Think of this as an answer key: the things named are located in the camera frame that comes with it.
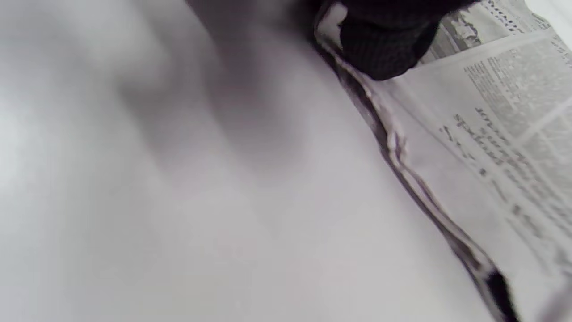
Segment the white surface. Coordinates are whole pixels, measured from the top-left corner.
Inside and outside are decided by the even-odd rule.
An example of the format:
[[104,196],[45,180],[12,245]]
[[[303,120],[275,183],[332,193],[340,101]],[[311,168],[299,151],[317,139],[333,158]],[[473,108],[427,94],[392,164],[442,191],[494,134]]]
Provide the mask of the white surface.
[[0,320],[488,321],[329,68],[248,18],[285,6],[229,2],[1,1]]

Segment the newspaper photo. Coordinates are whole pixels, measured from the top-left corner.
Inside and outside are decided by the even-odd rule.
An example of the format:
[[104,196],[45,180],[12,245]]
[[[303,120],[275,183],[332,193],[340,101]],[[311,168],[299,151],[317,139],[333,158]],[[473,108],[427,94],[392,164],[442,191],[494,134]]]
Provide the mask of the newspaper photo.
[[[385,129],[386,159],[450,242],[493,318],[567,321],[572,51],[551,25],[524,0],[477,3],[442,21],[416,68],[382,82],[320,37],[317,28],[340,81],[359,96],[358,109],[374,132]],[[490,283],[497,273],[506,290]]]

